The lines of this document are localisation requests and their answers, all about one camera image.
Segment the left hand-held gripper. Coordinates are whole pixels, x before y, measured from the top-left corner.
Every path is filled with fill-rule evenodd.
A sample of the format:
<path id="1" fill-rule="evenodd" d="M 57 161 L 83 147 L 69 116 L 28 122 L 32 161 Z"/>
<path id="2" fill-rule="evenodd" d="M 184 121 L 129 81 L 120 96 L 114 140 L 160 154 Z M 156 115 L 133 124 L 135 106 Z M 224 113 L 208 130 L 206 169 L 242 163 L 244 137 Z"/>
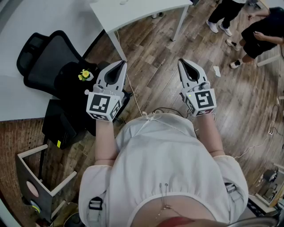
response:
<path id="1" fill-rule="evenodd" d="M 122 107 L 124 93 L 121 90 L 126 71 L 126 61 L 116 61 L 100 71 L 92 92 L 85 90 L 88 95 L 86 112 L 91 118 L 109 122 L 114 120 Z M 114 86 L 115 90 L 103 87 L 104 85 Z"/>

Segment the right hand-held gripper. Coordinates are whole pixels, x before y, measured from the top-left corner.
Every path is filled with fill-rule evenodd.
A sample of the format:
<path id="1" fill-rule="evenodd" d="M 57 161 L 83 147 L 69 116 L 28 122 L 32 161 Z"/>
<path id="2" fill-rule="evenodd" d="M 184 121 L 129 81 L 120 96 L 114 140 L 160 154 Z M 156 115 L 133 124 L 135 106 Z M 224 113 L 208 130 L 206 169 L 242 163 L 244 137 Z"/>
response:
<path id="1" fill-rule="evenodd" d="M 210 88 L 205 71 L 196 63 L 180 58 L 178 60 L 180 80 L 183 84 L 181 96 L 192 116 L 210 114 L 217 107 L 214 89 Z M 199 83 L 189 87 L 190 83 Z"/>

